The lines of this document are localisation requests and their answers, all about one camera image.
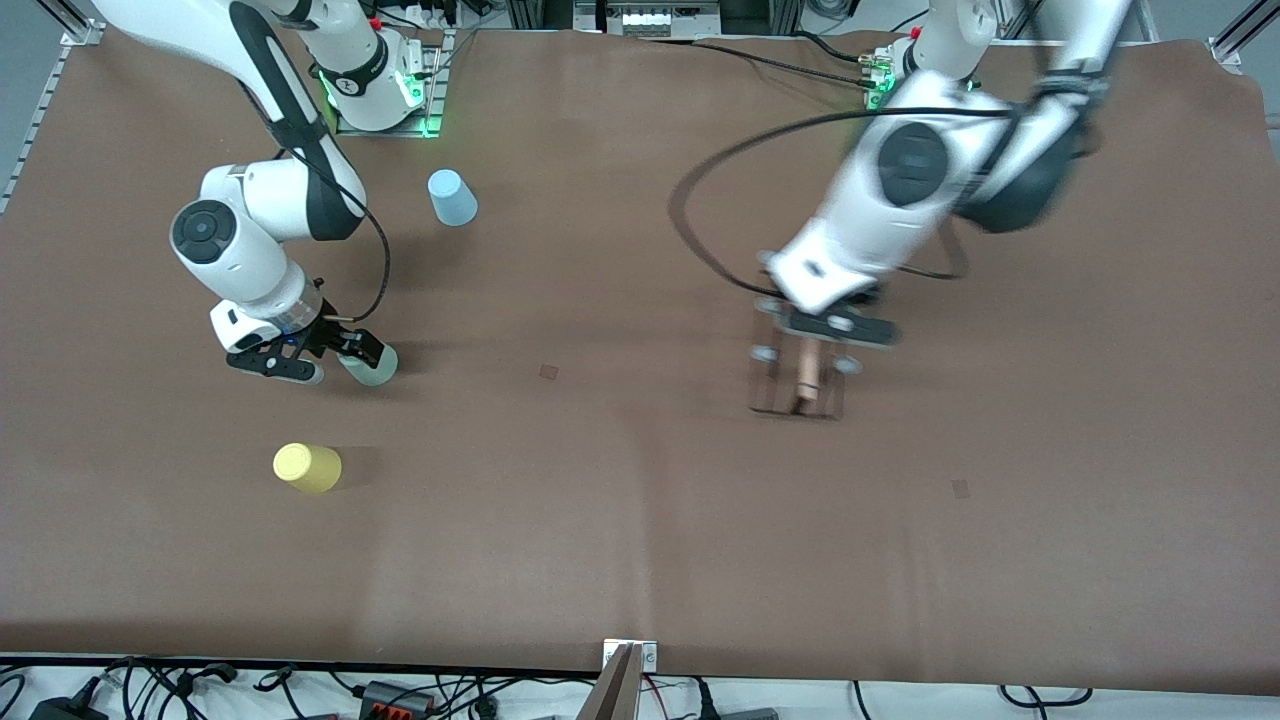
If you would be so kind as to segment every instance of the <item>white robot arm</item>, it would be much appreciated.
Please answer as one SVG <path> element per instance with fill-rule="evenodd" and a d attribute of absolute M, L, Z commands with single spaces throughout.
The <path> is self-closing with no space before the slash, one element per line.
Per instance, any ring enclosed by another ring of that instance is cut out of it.
<path fill-rule="evenodd" d="M 178 213 L 170 228 L 178 259 L 223 299 L 210 319 L 228 364 L 317 383 L 321 368 L 301 352 L 319 357 L 334 350 L 361 382 L 389 379 L 394 351 L 367 331 L 340 327 L 317 283 L 280 246 L 291 240 L 349 237 L 364 219 L 365 190 L 264 14 L 241 0 L 97 0 L 97 5 L 111 24 L 141 42 L 236 77 L 256 97 L 276 143 L 294 155 L 214 168 L 200 197 Z M 348 5 L 358 13 L 355 0 L 328 0 L 319 8 L 342 17 Z M 362 15 L 361 22 L 349 24 L 348 38 L 376 46 Z"/>
<path fill-rule="evenodd" d="M 814 217 L 765 263 L 797 309 L 823 314 L 874 286 L 951 213 L 988 232 L 1020 229 L 1041 217 L 1068 174 L 1085 118 L 1107 91 L 1108 60 L 1130 5 L 1129 0 L 1088 3 L 1093 6 L 1084 14 L 1088 27 L 1059 50 L 1027 106 L 1014 109 L 965 91 L 956 78 L 977 63 L 968 54 L 950 73 L 916 69 L 908 76 L 886 105 L 890 113 L 938 108 L 1005 111 L 1005 117 L 940 113 L 872 122 Z M 927 26 L 920 41 L 928 32 Z M 832 340 L 849 340 L 840 334 L 837 328 Z"/>

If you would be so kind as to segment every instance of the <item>yellow cup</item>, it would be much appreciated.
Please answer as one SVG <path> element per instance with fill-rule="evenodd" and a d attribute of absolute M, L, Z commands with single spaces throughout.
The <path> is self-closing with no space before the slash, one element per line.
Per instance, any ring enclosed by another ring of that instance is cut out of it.
<path fill-rule="evenodd" d="M 275 454 L 275 477 L 302 492 L 321 493 L 342 475 L 342 457 L 332 447 L 291 442 Z"/>

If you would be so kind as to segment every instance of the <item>electrical cable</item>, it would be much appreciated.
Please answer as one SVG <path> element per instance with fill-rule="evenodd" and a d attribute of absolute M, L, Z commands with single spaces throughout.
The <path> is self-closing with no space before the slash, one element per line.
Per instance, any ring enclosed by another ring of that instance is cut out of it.
<path fill-rule="evenodd" d="M 156 687 L 163 687 L 169 693 L 165 697 L 165 701 L 163 703 L 160 703 L 160 715 L 157 716 L 157 720 L 161 720 L 164 717 L 164 708 L 165 708 L 166 705 L 169 705 L 169 701 L 173 700 L 173 698 L 178 698 L 178 701 L 182 702 L 183 707 L 187 708 L 187 717 L 188 717 L 188 720 L 191 717 L 200 717 L 200 720 L 209 720 L 209 717 L 204 712 L 201 712 L 198 707 L 196 707 L 195 705 L 192 705 L 191 700 L 188 700 L 188 696 L 191 694 L 189 685 L 188 685 L 187 691 L 183 692 L 182 689 L 179 689 L 178 685 L 174 684 L 173 680 L 169 679 L 169 673 L 168 671 L 160 673 L 156 669 L 150 667 L 145 662 L 141 664 L 141 665 L 143 667 L 147 667 L 147 670 L 151 671 L 152 676 L 156 679 L 156 683 L 157 683 Z M 179 683 L 182 682 L 182 679 L 183 679 L 183 676 L 178 675 L 178 682 Z M 146 711 L 146 703 L 142 705 L 142 710 Z"/>
<path fill-rule="evenodd" d="M 250 105 L 252 105 L 253 110 L 257 113 L 259 119 L 262 120 L 264 126 L 270 128 L 271 120 L 270 118 L 266 117 L 266 111 L 262 110 L 262 106 L 257 104 L 257 99 L 253 97 L 253 92 L 243 82 L 239 82 L 239 86 L 241 91 L 244 92 L 244 97 L 248 99 Z M 381 241 L 383 243 L 383 281 L 381 284 L 378 287 L 378 295 L 374 296 L 374 301 L 369 305 L 369 309 L 366 309 L 364 313 L 358 315 L 353 315 L 349 318 L 348 316 L 330 318 L 333 320 L 346 322 L 346 323 L 360 323 L 362 320 L 366 320 L 370 315 L 374 314 L 374 311 L 378 310 L 378 306 L 383 304 L 383 299 L 387 296 L 387 286 L 390 283 L 392 279 L 392 245 L 387 240 L 387 232 L 383 231 L 383 224 L 378 222 L 378 218 L 374 217 L 374 213 L 364 202 L 361 202 L 360 199 L 356 197 L 353 192 L 343 187 L 342 183 L 338 182 L 338 178 L 333 177 L 332 173 L 325 173 L 319 167 L 316 167 L 315 163 L 297 154 L 296 152 L 297 149 L 285 147 L 284 150 L 288 150 L 294 159 L 297 159 L 300 163 L 310 168 L 311 172 L 314 172 L 316 176 L 320 177 L 320 179 L 325 182 L 325 184 L 333 187 L 342 195 L 346 195 L 347 200 L 351 200 L 356 205 L 356 208 L 358 208 L 360 211 L 364 213 L 366 218 L 369 218 L 370 224 L 374 225 L 374 231 L 378 233 L 378 240 Z"/>
<path fill-rule="evenodd" d="M 952 215 L 947 215 L 938 223 L 938 241 L 942 243 L 942 249 L 947 254 L 947 260 L 951 263 L 950 270 L 940 273 L 916 268 L 915 265 L 899 265 L 897 269 L 911 275 L 929 278 L 931 281 L 959 281 L 969 277 L 969 255 L 965 254 L 964 246 L 960 245 L 960 238 L 956 237 L 954 223 L 955 218 Z"/>
<path fill-rule="evenodd" d="M 141 715 L 134 715 L 134 711 L 141 710 L 145 714 L 147 706 L 145 702 L 142 702 L 143 696 L 146 696 L 147 698 L 152 697 L 155 694 L 155 689 L 159 687 L 160 683 L 157 683 L 155 678 L 148 676 L 147 682 L 142 683 L 142 689 L 138 691 L 138 694 L 133 696 L 133 702 L 129 702 L 125 706 L 124 708 L 125 719 L 127 720 L 133 720 L 134 717 L 141 719 Z M 151 688 L 151 694 L 147 694 L 147 688 Z M 123 701 L 128 701 L 128 697 L 123 698 Z"/>
<path fill-rule="evenodd" d="M 742 59 L 750 60 L 753 63 L 762 63 L 762 64 L 765 64 L 765 65 L 772 65 L 774 68 L 781 68 L 783 70 L 792 72 L 792 73 L 800 73 L 800 74 L 805 74 L 805 76 L 813 76 L 813 77 L 817 77 L 817 78 L 829 79 L 829 81 L 835 81 L 835 82 L 844 82 L 844 83 L 847 83 L 847 85 L 854 85 L 854 86 L 858 86 L 858 87 L 861 87 L 861 88 L 868 88 L 868 90 L 876 87 L 874 82 L 872 82 L 869 79 L 865 79 L 865 78 L 854 78 L 854 77 L 849 77 L 849 76 L 837 76 L 835 73 L 824 73 L 822 70 L 815 70 L 813 68 L 804 68 L 804 67 L 800 67 L 800 65 L 792 65 L 790 63 L 783 63 L 781 60 L 774 60 L 772 58 L 763 58 L 760 55 L 753 55 L 750 53 L 744 53 L 741 50 L 735 50 L 733 47 L 724 47 L 722 45 L 699 45 L 698 42 L 694 42 L 692 46 L 694 47 L 704 47 L 707 50 L 714 50 L 717 53 L 726 53 L 728 55 L 742 58 Z"/>
<path fill-rule="evenodd" d="M 396 20 L 398 23 L 404 23 L 404 24 L 410 26 L 413 29 L 417 29 L 417 31 L 429 29 L 429 28 L 425 28 L 425 27 L 415 23 L 413 20 L 411 20 L 408 18 L 402 18 L 399 15 L 393 15 L 393 14 L 388 13 L 387 9 L 384 9 L 380 5 L 378 5 L 378 0 L 372 0 L 371 3 L 365 3 L 365 0 L 360 0 L 360 6 L 362 9 L 365 9 L 365 10 L 372 10 L 375 15 L 381 15 L 381 17 L 389 19 L 389 20 Z"/>
<path fill-rule="evenodd" d="M 653 688 L 653 700 L 658 702 L 658 710 L 662 710 L 662 720 L 671 720 L 671 714 L 667 712 L 667 703 L 662 701 L 662 693 L 658 692 L 658 685 L 654 684 L 653 678 L 645 675 L 644 682 L 649 683 L 649 687 Z"/>
<path fill-rule="evenodd" d="M 495 20 L 500 15 L 502 15 L 502 13 L 493 13 L 493 12 L 489 13 L 484 18 L 481 18 L 480 15 L 476 15 L 476 24 L 471 26 L 471 32 L 468 32 L 466 37 L 463 37 L 462 40 L 457 41 L 453 45 L 453 53 L 449 53 L 449 58 L 447 60 L 444 60 L 444 64 L 440 65 L 440 68 L 438 70 L 435 70 L 435 74 L 440 74 L 444 70 L 449 69 L 449 65 L 453 64 L 453 59 L 457 58 L 458 53 L 462 53 L 462 49 L 466 47 L 467 44 L 471 42 L 475 38 L 476 33 L 480 32 L 480 28 L 483 28 L 484 26 L 492 23 L 493 20 Z"/>
<path fill-rule="evenodd" d="M 923 18 L 927 14 L 929 14 L 928 10 L 920 10 L 919 13 L 916 13 L 916 14 L 911 15 L 910 18 L 906 18 L 905 20 L 902 20 L 902 22 L 897 23 L 896 26 L 893 26 L 893 29 L 891 29 L 890 32 L 897 32 L 897 31 L 902 29 L 904 26 L 911 24 L 911 23 L 914 23 L 915 20 Z"/>
<path fill-rule="evenodd" d="M 3 720 L 5 715 L 9 715 L 9 711 L 13 710 L 13 705 L 18 702 L 18 696 L 22 694 L 22 691 L 27 689 L 27 676 L 9 675 L 4 680 L 0 680 L 0 688 L 8 685 L 9 683 L 17 683 L 18 687 L 13 689 L 13 694 L 9 696 L 9 701 L 4 703 L 4 707 L 0 707 L 0 720 Z"/>
<path fill-rule="evenodd" d="M 795 35 L 796 37 L 804 37 L 806 40 L 812 40 L 813 44 L 817 45 L 823 53 L 831 55 L 832 58 L 836 58 L 837 60 L 844 60 L 846 63 L 860 63 L 858 55 L 850 55 L 849 53 L 841 53 L 840 50 L 836 50 L 817 33 L 809 32 L 806 29 L 797 29 L 792 35 Z"/>
<path fill-rule="evenodd" d="M 289 710 L 293 711 L 293 716 L 298 720 L 307 720 L 307 716 L 302 714 L 302 708 L 298 707 L 298 702 L 293 698 L 293 691 L 289 689 L 289 678 L 293 676 L 294 670 L 297 670 L 297 666 L 292 664 L 285 665 L 279 670 L 273 670 L 259 678 L 259 680 L 253 683 L 253 689 L 260 693 L 269 693 L 280 688 L 280 691 L 284 692 L 284 700 L 289 703 Z M 161 716 L 156 720 L 164 720 L 164 706 L 161 706 L 160 715 Z"/>
<path fill-rule="evenodd" d="M 155 682 L 155 684 L 151 685 L 151 691 L 147 692 L 147 697 L 142 701 L 142 707 L 138 708 L 138 720 L 146 720 L 147 707 L 151 706 L 151 700 L 155 698 L 156 691 L 159 691 L 160 687 L 161 687 L 160 685 L 160 678 L 156 674 L 156 671 L 154 671 L 154 670 L 151 673 L 151 679 Z"/>
<path fill-rule="evenodd" d="M 881 115 L 957 115 L 957 117 L 972 117 L 972 118 L 1005 118 L 1009 117 L 1009 110 L 966 110 L 956 108 L 884 108 L 881 110 L 845 110 L 840 113 L 829 113 L 826 115 L 815 115 L 803 120 L 796 120 L 794 123 L 787 123 L 785 126 L 778 126 L 772 129 L 753 135 L 746 140 L 739 141 L 719 152 L 716 152 L 710 158 L 707 158 L 701 163 L 689 170 L 685 177 L 680 178 L 676 183 L 676 188 L 672 190 L 671 197 L 667 200 L 667 217 L 671 219 L 671 224 L 676 228 L 680 238 L 685 242 L 685 246 L 703 261 L 708 268 L 712 269 L 721 279 L 728 282 L 732 286 L 740 287 L 742 290 L 754 292 L 756 295 L 765 295 L 769 297 L 777 297 L 786 300 L 786 296 L 781 292 L 756 284 L 751 284 L 744 279 L 740 279 L 728 268 L 721 264 L 714 255 L 707 250 L 707 246 L 698 238 L 694 232 L 692 224 L 689 220 L 689 199 L 692 196 L 694 190 L 698 184 L 707 178 L 717 167 L 723 164 L 730 158 L 740 155 L 758 145 L 763 145 L 771 140 L 790 135 L 801 129 L 808 129 L 812 127 L 837 123 L 844 120 L 854 120 L 859 118 L 874 118 Z"/>
<path fill-rule="evenodd" d="M 863 720 L 872 720 L 872 714 L 867 711 L 867 702 L 863 701 L 863 684 L 860 680 L 854 680 L 849 684 L 849 689 L 858 700 L 858 711 L 863 714 Z"/>
<path fill-rule="evenodd" d="M 712 698 L 712 688 L 707 684 L 707 680 L 694 675 L 694 682 L 698 683 L 698 696 L 703 703 L 703 708 L 698 714 L 698 720 L 721 720 L 719 712 L 716 710 L 716 700 Z"/>
<path fill-rule="evenodd" d="M 329 676 L 333 678 L 333 682 L 335 682 L 339 685 L 342 685 L 342 689 L 347 691 L 351 694 L 356 694 L 356 687 L 355 685 L 348 685 L 347 683 L 343 683 L 342 678 L 339 678 L 338 674 L 334 673 L 333 670 L 329 670 Z"/>
<path fill-rule="evenodd" d="M 1080 697 L 1074 697 L 1068 700 L 1043 700 L 1041 698 L 1039 693 L 1036 692 L 1036 688 L 1030 685 L 1021 685 L 1021 688 L 1027 691 L 1028 696 L 1030 696 L 1032 698 L 1030 702 L 1018 700 L 1014 696 L 1009 694 L 1009 685 L 1000 685 L 997 689 L 1000 691 L 1000 697 L 1005 698 L 1005 702 L 1016 707 L 1021 707 L 1023 710 L 1034 710 L 1039 714 L 1041 720 L 1048 720 L 1047 708 L 1050 707 L 1076 707 L 1084 705 L 1085 702 L 1089 702 L 1089 698 L 1093 697 L 1093 688 L 1084 688 L 1084 692 L 1080 693 Z"/>

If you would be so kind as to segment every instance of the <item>power adapter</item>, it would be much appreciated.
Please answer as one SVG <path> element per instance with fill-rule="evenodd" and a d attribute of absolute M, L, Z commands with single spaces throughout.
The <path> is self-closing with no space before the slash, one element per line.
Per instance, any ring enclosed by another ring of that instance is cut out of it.
<path fill-rule="evenodd" d="M 51 697 L 40 701 L 31 720 L 106 720 L 106 715 L 69 697 Z"/>
<path fill-rule="evenodd" d="M 390 683 L 372 682 L 356 688 L 360 698 L 360 716 L 381 720 L 426 720 L 435 706 L 435 698 L 426 693 L 410 692 Z"/>

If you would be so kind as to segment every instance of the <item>brown paper mat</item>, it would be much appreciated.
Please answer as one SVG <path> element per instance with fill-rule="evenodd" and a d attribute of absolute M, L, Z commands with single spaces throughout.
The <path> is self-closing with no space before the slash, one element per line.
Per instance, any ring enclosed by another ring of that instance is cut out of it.
<path fill-rule="evenodd" d="M 234 85 L 114 32 L 72 54 L 0 224 L 4 650 L 589 669 L 630 635 L 664 673 L 1280 692 L 1280 172 L 1248 81 L 1126 51 L 1057 211 L 963 229 L 966 282 L 896 278 L 901 346 L 806 424 L 746 410 L 751 299 L 666 199 L 856 91 L 571 32 L 467 53 L 440 140 L 343 142 L 394 243 L 379 389 L 227 369 L 166 247 L 207 168 L 274 150 Z M 751 273 L 851 132 L 716 174 L 714 251 Z M 291 252 L 340 310 L 376 287 L 367 225 Z M 340 489 L 275 480 L 291 441 L 338 447 Z"/>

